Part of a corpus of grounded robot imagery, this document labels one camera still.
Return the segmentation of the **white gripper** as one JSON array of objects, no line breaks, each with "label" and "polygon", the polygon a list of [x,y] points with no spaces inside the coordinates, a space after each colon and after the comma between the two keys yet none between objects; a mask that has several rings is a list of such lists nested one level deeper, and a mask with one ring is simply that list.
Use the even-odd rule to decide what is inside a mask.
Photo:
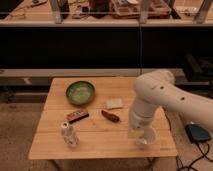
[{"label": "white gripper", "polygon": [[128,137],[138,138],[143,135],[145,129],[150,125],[150,122],[144,118],[129,118]]}]

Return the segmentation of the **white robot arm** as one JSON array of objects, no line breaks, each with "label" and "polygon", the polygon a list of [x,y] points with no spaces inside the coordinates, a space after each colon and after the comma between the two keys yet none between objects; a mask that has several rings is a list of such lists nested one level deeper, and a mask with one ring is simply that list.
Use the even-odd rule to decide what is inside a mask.
[{"label": "white robot arm", "polygon": [[175,86],[169,70],[155,70],[134,81],[135,98],[129,109],[128,136],[141,136],[151,126],[156,110],[162,106],[179,112],[213,133],[213,100]]}]

